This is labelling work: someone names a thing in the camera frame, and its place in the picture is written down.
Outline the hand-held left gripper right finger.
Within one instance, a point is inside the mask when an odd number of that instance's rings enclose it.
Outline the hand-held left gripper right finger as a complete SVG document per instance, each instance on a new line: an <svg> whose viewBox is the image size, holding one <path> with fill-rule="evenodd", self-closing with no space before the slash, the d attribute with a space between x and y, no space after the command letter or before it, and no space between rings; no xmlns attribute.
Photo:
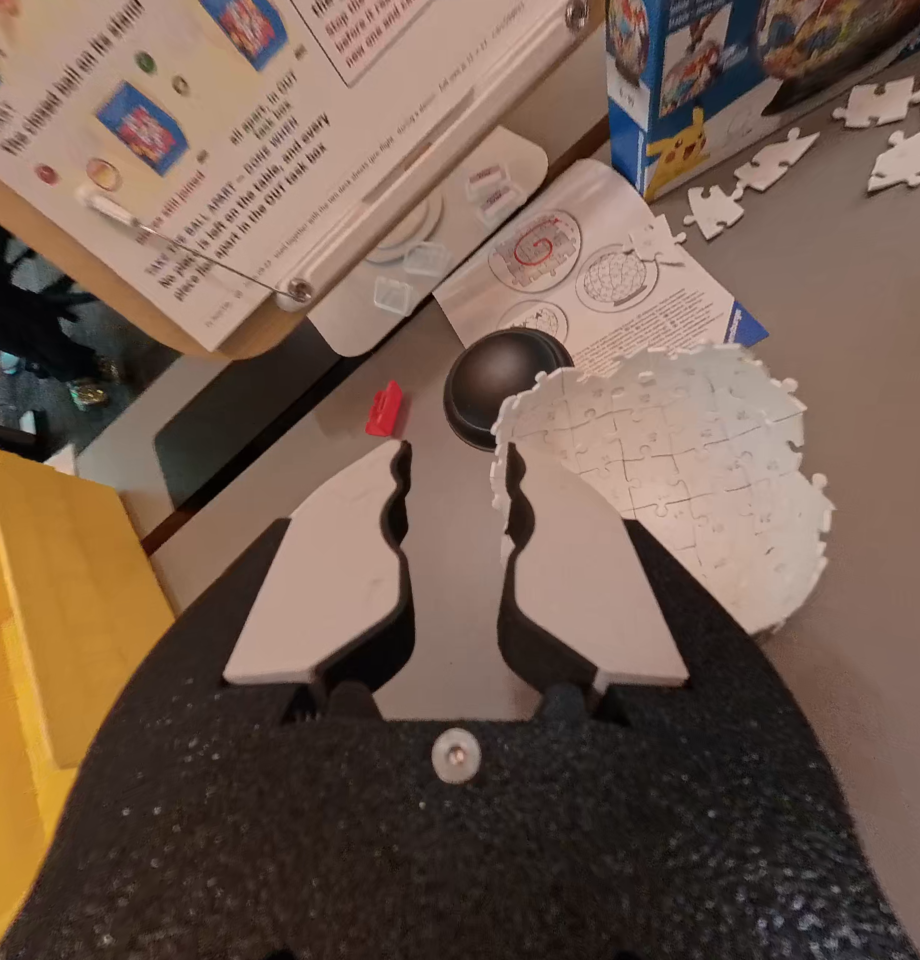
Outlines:
<svg viewBox="0 0 920 960"><path fill-rule="evenodd" d="M548 454L509 443L504 463L506 665L539 693L684 687L687 666L621 514Z"/></svg>

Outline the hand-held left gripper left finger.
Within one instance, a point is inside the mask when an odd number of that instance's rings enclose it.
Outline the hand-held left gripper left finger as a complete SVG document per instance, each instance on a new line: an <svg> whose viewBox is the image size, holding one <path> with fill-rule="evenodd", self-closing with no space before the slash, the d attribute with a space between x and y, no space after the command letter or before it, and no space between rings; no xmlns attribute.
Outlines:
<svg viewBox="0 0 920 960"><path fill-rule="evenodd" d="M226 663L228 684L375 694L403 669L416 644L403 550L412 462L407 441L387 440L293 510Z"/></svg>

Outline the partly built puzzle ball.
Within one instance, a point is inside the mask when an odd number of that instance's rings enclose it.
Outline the partly built puzzle ball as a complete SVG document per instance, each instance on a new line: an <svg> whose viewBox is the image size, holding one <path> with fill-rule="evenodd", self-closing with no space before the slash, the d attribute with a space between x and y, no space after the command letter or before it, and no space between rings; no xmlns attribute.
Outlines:
<svg viewBox="0 0 920 960"><path fill-rule="evenodd" d="M834 511L826 477L801 471L797 390L735 343L540 374L490 428L493 507L510 509L510 444L547 455L647 529L749 635L777 630L826 568Z"/></svg>

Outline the black round ball stand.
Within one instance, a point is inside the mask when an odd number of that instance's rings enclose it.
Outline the black round ball stand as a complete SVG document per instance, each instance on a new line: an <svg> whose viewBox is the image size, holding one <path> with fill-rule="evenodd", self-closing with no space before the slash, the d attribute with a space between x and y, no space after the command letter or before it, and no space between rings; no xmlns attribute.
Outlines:
<svg viewBox="0 0 920 960"><path fill-rule="evenodd" d="M466 348L443 386L442 406L452 432L468 446L493 451L492 427L504 401L535 387L537 376L571 368L565 346L540 330L494 331Z"/></svg>

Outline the folded puzzle leaflet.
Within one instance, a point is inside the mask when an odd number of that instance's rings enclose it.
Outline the folded puzzle leaflet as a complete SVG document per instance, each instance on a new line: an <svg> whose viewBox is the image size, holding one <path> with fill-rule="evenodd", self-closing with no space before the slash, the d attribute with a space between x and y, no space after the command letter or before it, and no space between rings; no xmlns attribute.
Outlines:
<svg viewBox="0 0 920 960"><path fill-rule="evenodd" d="M766 328L683 246L638 256L631 234L656 219L621 174L578 160L433 296L465 347L538 330L590 374L643 348L764 341Z"/></svg>

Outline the scattered white puzzle pieces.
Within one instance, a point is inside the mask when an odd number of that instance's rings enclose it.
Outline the scattered white puzzle pieces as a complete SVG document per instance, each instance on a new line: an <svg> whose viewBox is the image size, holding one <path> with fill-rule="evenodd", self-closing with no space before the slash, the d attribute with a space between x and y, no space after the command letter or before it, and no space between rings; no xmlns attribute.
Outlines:
<svg viewBox="0 0 920 960"><path fill-rule="evenodd" d="M920 107L920 82L912 76L883 84L867 83L850 90L848 102L838 106L832 119L844 129L861 130L871 126L900 123L911 106ZM745 192L762 193L776 184L798 163L818 139L816 133L802 136L793 127L782 141L762 148L748 163L734 170L735 185L727 195L721 188L691 188L690 204L697 208L683 219L685 226L697 226L706 240L734 226L744 215L741 200ZM894 186L920 186L920 130L912 136L895 131L888 148L879 154L867 181L867 192L878 193ZM684 262L681 246L685 234L672 234L664 216L655 217L646 226L633 229L621 244L625 255L642 262L660 261L669 265Z"/></svg>

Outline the blue puzzle box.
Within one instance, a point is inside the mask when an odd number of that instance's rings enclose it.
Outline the blue puzzle box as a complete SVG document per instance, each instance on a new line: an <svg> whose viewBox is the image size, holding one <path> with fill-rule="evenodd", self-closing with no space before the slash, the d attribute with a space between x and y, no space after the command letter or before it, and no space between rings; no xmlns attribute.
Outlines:
<svg viewBox="0 0 920 960"><path fill-rule="evenodd" d="M607 1L614 169L650 202L920 49L920 1Z"/></svg>

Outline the red plastic clip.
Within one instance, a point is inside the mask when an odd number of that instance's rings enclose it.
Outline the red plastic clip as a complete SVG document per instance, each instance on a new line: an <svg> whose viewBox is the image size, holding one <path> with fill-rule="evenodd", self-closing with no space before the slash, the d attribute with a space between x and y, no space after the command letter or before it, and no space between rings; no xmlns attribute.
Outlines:
<svg viewBox="0 0 920 960"><path fill-rule="evenodd" d="M403 390L394 379L391 379L373 398L365 433L370 437L393 438L403 400Z"/></svg>

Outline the clear plastic bag with parts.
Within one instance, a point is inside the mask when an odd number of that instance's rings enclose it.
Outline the clear plastic bag with parts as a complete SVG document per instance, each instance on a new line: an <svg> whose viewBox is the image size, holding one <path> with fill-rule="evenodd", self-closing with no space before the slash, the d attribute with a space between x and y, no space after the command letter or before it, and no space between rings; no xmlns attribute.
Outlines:
<svg viewBox="0 0 920 960"><path fill-rule="evenodd" d="M502 126L490 133L457 169L440 185L432 188L386 237L378 241L365 259L310 312L309 320L335 354L344 357L367 354L405 320L374 306L373 286L376 278L386 276L410 283L417 292L414 313L429 294L514 215L490 229L476 216L477 201L466 198L466 171L491 163L501 163L507 167L512 185L524 198L520 209L541 186L548 172L547 154L538 144ZM423 241L438 242L449 248L453 255L449 275L436 280L404 272L402 263L405 253Z"/></svg>

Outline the yellow plastic bin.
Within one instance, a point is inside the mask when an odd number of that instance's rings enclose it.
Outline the yellow plastic bin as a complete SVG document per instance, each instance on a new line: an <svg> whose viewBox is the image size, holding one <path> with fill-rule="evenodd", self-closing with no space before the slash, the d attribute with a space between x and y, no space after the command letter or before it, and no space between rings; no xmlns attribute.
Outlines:
<svg viewBox="0 0 920 960"><path fill-rule="evenodd" d="M174 621L113 487L0 450L0 942L106 715Z"/></svg>

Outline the clear plastic clip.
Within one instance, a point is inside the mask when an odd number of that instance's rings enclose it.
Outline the clear plastic clip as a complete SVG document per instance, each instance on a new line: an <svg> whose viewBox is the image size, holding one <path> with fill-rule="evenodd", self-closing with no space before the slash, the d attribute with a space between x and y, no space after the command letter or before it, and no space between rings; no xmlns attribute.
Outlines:
<svg viewBox="0 0 920 960"><path fill-rule="evenodd" d="M417 292L408 282L381 275L373 286L373 304L400 318L410 316L417 304Z"/></svg>
<svg viewBox="0 0 920 960"><path fill-rule="evenodd" d="M447 246L423 241L411 246L403 258L402 269L407 275L440 280L452 270L453 255Z"/></svg>

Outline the instruction poster on board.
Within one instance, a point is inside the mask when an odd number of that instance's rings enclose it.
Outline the instruction poster on board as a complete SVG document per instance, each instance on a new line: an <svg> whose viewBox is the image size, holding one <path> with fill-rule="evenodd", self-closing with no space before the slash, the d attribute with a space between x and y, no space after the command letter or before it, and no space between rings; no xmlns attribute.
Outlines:
<svg viewBox="0 0 920 960"><path fill-rule="evenodd" d="M606 22L605 2L561 2L538 36L524 43L498 79L485 79L452 113L420 140L381 184L310 254L295 258L285 284L300 302L270 296L216 349L209 351L172 322L149 299L0 180L0 225L36 248L50 262L82 282L131 324L181 353L244 361L279 346L380 240L454 172L492 131L519 111L523 102L569 63Z"/></svg>

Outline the clear clip purple label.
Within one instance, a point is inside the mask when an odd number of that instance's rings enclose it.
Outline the clear clip purple label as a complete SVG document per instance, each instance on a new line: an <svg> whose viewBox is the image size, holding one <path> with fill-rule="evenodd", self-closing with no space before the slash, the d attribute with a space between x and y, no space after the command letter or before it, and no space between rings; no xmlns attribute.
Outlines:
<svg viewBox="0 0 920 960"><path fill-rule="evenodd" d="M512 183L507 167L501 163L469 169L464 179L466 198L471 202L480 202Z"/></svg>
<svg viewBox="0 0 920 960"><path fill-rule="evenodd" d="M522 193L513 184L503 184L478 200L476 216L488 229L496 229L523 205Z"/></svg>

